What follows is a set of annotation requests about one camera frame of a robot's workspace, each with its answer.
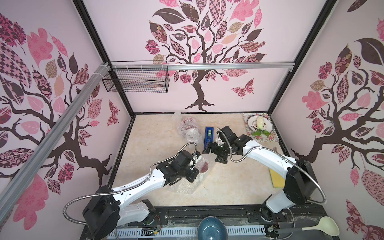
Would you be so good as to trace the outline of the blue tape dispenser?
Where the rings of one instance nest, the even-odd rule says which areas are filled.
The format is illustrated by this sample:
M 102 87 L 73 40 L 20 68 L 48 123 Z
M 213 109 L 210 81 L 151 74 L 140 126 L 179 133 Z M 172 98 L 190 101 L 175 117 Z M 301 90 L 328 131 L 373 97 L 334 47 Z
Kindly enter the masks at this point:
M 205 128 L 205 137 L 204 137 L 204 149 L 207 148 L 207 146 L 213 142 L 214 137 L 214 128 L 213 127 L 206 127 Z

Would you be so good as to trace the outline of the white mug red interior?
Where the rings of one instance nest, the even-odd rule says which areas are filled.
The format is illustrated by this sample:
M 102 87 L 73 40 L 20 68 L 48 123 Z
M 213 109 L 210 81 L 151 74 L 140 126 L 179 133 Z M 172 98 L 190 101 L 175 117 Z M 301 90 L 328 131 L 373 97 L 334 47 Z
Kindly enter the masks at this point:
M 199 162 L 197 165 L 197 169 L 199 170 L 200 174 L 204 174 L 209 170 L 209 163 L 207 161 Z

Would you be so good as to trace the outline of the lavender mug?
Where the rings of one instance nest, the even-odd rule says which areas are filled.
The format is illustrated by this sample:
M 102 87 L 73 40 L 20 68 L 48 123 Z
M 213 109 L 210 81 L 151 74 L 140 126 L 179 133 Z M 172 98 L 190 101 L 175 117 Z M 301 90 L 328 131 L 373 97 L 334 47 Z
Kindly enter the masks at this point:
M 200 137 L 199 129 L 197 128 L 190 128 L 186 130 L 186 138 L 188 140 L 194 141 Z

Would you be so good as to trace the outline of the red mug black handle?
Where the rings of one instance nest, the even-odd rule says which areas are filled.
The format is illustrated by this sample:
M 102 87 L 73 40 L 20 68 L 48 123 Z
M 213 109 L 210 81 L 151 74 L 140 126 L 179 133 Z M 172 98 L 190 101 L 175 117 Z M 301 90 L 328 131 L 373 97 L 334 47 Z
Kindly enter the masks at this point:
M 198 124 L 194 118 L 191 117 L 185 117 L 182 119 L 182 125 L 181 125 L 181 130 L 186 131 L 187 129 L 190 128 L 198 128 Z

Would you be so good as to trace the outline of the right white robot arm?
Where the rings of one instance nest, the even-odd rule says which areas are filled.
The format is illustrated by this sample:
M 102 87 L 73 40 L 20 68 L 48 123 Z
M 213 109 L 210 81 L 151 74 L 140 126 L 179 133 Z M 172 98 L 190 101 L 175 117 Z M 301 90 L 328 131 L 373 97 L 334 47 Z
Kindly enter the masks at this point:
M 310 199 L 316 189 L 321 189 L 310 162 L 281 155 L 247 135 L 238 137 L 228 126 L 219 129 L 217 134 L 218 137 L 206 146 L 206 152 L 216 155 L 216 162 L 227 164 L 231 160 L 239 163 L 250 158 L 285 180 L 283 189 L 269 196 L 260 206 L 259 212 L 265 219 L 270 220 L 295 205 L 318 203 Z

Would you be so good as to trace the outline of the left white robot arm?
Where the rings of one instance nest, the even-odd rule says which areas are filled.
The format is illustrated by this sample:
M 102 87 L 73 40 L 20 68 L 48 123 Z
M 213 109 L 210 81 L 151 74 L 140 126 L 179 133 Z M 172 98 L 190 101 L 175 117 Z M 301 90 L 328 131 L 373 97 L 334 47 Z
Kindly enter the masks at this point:
M 175 157 L 157 163 L 151 173 L 136 181 L 114 189 L 107 186 L 98 189 L 83 211 L 88 238 L 101 240 L 119 224 L 146 220 L 153 213 L 153 205 L 148 201 L 138 204 L 135 201 L 154 190 L 174 185 L 181 179 L 194 182 L 200 172 L 196 168 L 200 156 L 181 151 Z

